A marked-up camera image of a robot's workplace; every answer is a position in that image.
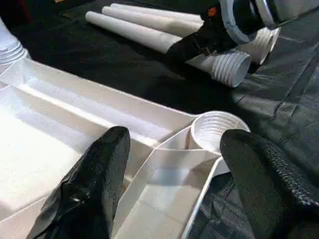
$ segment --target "black table surface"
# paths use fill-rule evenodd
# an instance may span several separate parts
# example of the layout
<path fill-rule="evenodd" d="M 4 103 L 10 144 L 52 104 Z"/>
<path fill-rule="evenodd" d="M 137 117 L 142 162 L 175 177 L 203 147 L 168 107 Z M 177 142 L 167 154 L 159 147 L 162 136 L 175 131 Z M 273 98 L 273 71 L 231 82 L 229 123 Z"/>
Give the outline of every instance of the black table surface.
<path fill-rule="evenodd" d="M 257 71 L 252 69 L 239 87 L 230 89 L 206 73 L 169 62 L 153 50 L 86 23 L 87 11 L 101 12 L 112 2 L 192 13 L 210 4 L 96 0 L 13 32 L 33 60 L 49 66 L 185 112 L 236 114 L 253 133 L 282 148 L 319 186 L 319 13 L 284 26 L 267 61 Z M 241 206 L 234 199 L 236 191 L 230 190 L 234 188 L 231 177 L 221 185 L 228 185 L 229 190 L 221 187 L 212 194 L 218 194 L 223 205 L 232 203 L 238 216 Z M 223 235 L 231 238 L 231 229 Z"/>

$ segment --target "black tarp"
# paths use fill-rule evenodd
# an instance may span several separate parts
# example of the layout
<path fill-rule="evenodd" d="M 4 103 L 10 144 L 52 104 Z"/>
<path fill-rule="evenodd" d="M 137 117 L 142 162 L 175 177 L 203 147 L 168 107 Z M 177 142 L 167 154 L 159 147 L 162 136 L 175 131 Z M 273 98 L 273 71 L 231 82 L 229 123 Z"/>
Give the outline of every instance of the black tarp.
<path fill-rule="evenodd" d="M 241 117 L 251 131 L 283 149 L 319 187 L 319 12 L 283 27 L 263 66 L 229 89 L 190 66 L 85 22 L 111 0 L 92 3 L 17 29 L 34 60 L 189 113 L 211 110 Z M 116 1 L 200 12 L 210 1 Z M 249 224 L 231 175 L 211 183 L 196 226 L 204 238 L 249 238 Z"/>

